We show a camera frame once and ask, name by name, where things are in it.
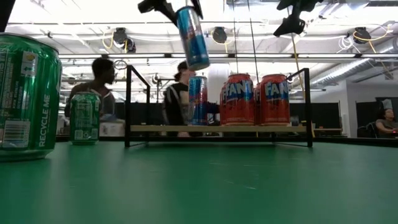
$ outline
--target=sprite can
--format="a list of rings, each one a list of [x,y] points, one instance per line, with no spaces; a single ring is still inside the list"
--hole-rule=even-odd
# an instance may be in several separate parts
[[[74,145],[93,145],[100,130],[99,96],[91,92],[77,93],[70,101],[70,141]]]
[[[54,149],[61,74],[55,48],[0,33],[0,161],[44,158]]]

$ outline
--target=seated person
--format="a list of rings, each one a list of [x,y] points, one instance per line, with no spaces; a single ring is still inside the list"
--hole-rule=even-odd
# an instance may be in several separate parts
[[[392,109],[382,110],[382,119],[376,121],[376,127],[380,138],[393,138],[393,134],[398,132],[398,123],[394,121],[394,112]]]
[[[188,69],[187,63],[182,62],[177,67],[178,73],[174,75],[175,81],[173,85],[167,87],[164,93],[163,102],[163,117],[165,123],[168,125],[187,125],[188,124],[188,108],[189,108],[189,94],[188,85],[189,78],[196,75],[195,72]],[[220,110],[214,103],[208,104],[209,113],[219,113]],[[202,136],[203,133],[177,133],[169,132],[168,136]]]
[[[94,80],[81,83],[72,88],[67,105],[65,107],[65,117],[70,117],[70,101],[76,93],[93,92],[100,96],[101,108],[99,111],[100,121],[112,121],[124,123],[123,120],[116,118],[115,98],[105,84],[112,84],[114,81],[113,62],[106,58],[97,58],[91,65],[93,69]]]

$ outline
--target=black metal rack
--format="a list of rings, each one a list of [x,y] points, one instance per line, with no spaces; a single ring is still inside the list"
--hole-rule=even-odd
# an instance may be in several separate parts
[[[149,133],[146,132],[144,137],[132,137],[131,136],[131,76],[132,72],[142,81],[146,87],[146,123],[145,125],[151,125],[150,124],[150,85],[148,82],[141,76],[141,74],[134,68],[132,65],[127,66],[127,82],[126,82],[126,102],[125,102],[125,114],[126,114],[126,125],[125,125],[125,130],[124,130],[124,146],[125,147],[131,147],[131,146],[136,146],[138,144],[144,144],[147,142],[170,142],[170,141],[206,141],[206,142],[248,142],[248,141],[255,141],[255,142],[276,142],[277,138],[274,133],[271,134],[271,138],[228,138],[228,137],[223,137],[223,138],[176,138],[176,137],[156,137],[156,136],[149,136]],[[312,108],[311,108],[311,95],[310,95],[310,70],[308,68],[303,68],[300,71],[290,75],[287,77],[287,79],[292,79],[293,77],[298,76],[299,74],[304,73],[304,87],[305,87],[305,119],[307,120],[306,122],[306,134],[307,137],[304,142],[307,142],[307,147],[312,147],[313,144],[313,136],[312,136]]]

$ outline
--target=green tabletop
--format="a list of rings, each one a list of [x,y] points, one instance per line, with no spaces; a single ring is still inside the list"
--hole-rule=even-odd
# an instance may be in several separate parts
[[[1,224],[398,223],[398,150],[58,143],[0,164]]]

